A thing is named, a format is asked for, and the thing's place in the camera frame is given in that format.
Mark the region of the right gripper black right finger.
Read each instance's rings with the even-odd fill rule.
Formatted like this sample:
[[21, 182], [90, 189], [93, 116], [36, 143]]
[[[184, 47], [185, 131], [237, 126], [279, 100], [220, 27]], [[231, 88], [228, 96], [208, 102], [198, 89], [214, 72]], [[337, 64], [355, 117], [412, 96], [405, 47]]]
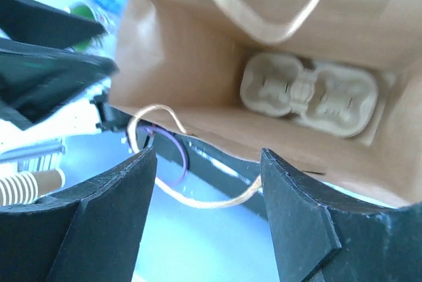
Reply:
[[421, 204], [358, 200], [267, 148], [260, 170], [280, 281], [421, 280]]

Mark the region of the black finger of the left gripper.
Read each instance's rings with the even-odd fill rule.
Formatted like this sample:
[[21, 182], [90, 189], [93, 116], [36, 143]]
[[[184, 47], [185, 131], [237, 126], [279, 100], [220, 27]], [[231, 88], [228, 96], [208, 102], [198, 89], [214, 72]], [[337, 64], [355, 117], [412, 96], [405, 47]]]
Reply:
[[1, 29], [16, 42], [68, 48], [105, 33], [94, 20], [35, 0], [1, 0]]
[[27, 130], [116, 69], [113, 60], [95, 55], [2, 50], [1, 119]]

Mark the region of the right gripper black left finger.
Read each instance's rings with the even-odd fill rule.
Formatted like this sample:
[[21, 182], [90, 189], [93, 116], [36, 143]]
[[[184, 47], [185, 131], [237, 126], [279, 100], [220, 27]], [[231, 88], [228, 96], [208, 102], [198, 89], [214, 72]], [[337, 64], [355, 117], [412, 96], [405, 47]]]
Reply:
[[157, 159], [146, 148], [34, 204], [1, 208], [2, 281], [130, 281]]

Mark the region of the single pulp cup carrier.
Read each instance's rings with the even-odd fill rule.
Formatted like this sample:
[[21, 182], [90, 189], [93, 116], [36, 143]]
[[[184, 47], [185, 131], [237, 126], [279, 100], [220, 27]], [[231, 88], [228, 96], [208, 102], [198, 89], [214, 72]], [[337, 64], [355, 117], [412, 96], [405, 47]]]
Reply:
[[239, 95], [244, 106], [271, 117], [293, 115], [303, 126], [350, 138], [370, 123], [378, 100], [375, 78], [362, 69], [259, 53], [248, 60]]

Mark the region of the brown paper bag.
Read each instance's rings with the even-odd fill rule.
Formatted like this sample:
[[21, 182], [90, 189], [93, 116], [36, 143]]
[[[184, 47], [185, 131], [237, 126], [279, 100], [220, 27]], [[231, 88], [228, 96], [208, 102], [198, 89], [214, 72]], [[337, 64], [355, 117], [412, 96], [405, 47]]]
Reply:
[[421, 201], [421, 0], [129, 0], [110, 101], [395, 207]]

